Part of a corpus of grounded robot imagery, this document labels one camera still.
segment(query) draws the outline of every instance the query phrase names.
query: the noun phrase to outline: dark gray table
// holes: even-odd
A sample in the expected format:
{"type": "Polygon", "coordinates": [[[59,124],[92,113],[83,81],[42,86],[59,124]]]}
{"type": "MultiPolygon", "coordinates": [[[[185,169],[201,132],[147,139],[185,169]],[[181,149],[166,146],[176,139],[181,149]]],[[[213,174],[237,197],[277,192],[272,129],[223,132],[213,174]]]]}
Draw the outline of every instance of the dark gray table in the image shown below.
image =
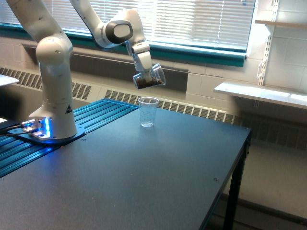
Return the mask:
{"type": "Polygon", "coordinates": [[[186,230],[205,227],[234,171],[231,229],[250,130],[136,110],[0,179],[1,230],[186,230]]]}

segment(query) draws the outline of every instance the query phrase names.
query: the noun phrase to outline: radiator vent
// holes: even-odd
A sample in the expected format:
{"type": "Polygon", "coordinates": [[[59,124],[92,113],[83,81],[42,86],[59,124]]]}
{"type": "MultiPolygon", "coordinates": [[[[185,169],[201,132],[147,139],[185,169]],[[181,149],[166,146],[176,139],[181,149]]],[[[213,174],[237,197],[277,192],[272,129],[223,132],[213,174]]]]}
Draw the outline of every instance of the radiator vent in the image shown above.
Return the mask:
{"type": "MultiPolygon", "coordinates": [[[[138,105],[138,98],[134,94],[107,90],[105,98],[118,100],[138,105]]],[[[226,122],[233,125],[250,127],[252,137],[258,140],[275,143],[290,148],[306,150],[307,149],[307,127],[298,126],[287,122],[278,122],[273,119],[261,116],[243,114],[236,116],[226,111],[211,109],[207,107],[196,106],[187,103],[174,102],[161,99],[158,108],[199,116],[220,122],[226,122]]]]}
{"type": "MultiPolygon", "coordinates": [[[[43,86],[40,75],[7,68],[0,68],[0,74],[18,79],[18,85],[42,90],[43,86]]],[[[90,94],[91,88],[92,86],[90,85],[73,82],[72,97],[86,100],[90,94]]]]}

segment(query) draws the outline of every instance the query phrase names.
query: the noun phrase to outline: black cable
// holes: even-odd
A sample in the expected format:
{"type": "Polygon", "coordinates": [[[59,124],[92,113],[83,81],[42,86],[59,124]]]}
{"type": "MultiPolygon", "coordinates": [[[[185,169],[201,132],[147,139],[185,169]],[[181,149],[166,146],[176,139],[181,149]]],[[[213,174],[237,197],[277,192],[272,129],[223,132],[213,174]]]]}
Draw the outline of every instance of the black cable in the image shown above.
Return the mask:
{"type": "Polygon", "coordinates": [[[11,136],[17,136],[20,134],[26,134],[26,133],[34,133],[34,131],[27,131],[23,133],[8,133],[8,134],[0,134],[0,137],[11,137],[11,136]]]}
{"type": "Polygon", "coordinates": [[[20,128],[21,126],[22,125],[15,125],[15,126],[6,127],[6,128],[3,128],[3,129],[0,129],[0,133],[7,132],[7,131],[10,131],[10,130],[15,129],[15,128],[20,128]]]}

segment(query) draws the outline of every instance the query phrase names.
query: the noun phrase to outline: shelf bracket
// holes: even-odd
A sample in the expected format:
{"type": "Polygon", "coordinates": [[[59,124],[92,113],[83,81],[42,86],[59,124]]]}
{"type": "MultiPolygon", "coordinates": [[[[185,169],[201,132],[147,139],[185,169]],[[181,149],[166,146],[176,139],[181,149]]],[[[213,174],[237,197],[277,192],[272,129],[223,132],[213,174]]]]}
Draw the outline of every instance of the shelf bracket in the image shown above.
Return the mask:
{"type": "MultiPolygon", "coordinates": [[[[271,18],[272,22],[276,21],[278,5],[279,5],[279,0],[272,0],[272,18],[271,18]]],[[[259,79],[258,80],[259,86],[264,85],[264,78],[265,78],[265,73],[266,73],[267,66],[268,66],[269,55],[270,55],[275,26],[268,26],[268,29],[269,29],[270,34],[267,37],[266,45],[264,48],[263,59],[261,62],[261,70],[260,70],[260,73],[257,75],[257,78],[259,79]]],[[[255,101],[254,107],[257,108],[258,106],[259,106],[259,101],[255,101]]]]}

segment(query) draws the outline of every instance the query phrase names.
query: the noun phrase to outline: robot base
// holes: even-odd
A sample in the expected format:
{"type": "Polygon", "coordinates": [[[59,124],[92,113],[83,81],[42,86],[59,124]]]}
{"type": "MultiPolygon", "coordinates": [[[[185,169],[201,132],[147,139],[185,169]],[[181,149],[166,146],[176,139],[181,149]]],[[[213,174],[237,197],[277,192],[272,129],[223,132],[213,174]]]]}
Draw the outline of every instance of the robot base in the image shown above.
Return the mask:
{"type": "MultiPolygon", "coordinates": [[[[33,142],[36,144],[42,144],[42,145],[66,145],[70,142],[73,142],[74,140],[84,136],[84,127],[82,126],[76,126],[77,127],[77,134],[75,134],[74,136],[70,137],[70,138],[64,138],[64,139],[51,139],[51,140],[40,140],[30,134],[19,134],[16,135],[16,137],[29,141],[29,142],[33,142]]],[[[23,130],[21,128],[16,128],[16,129],[12,129],[9,131],[10,134],[14,134],[14,133],[22,133],[23,130]]]]}

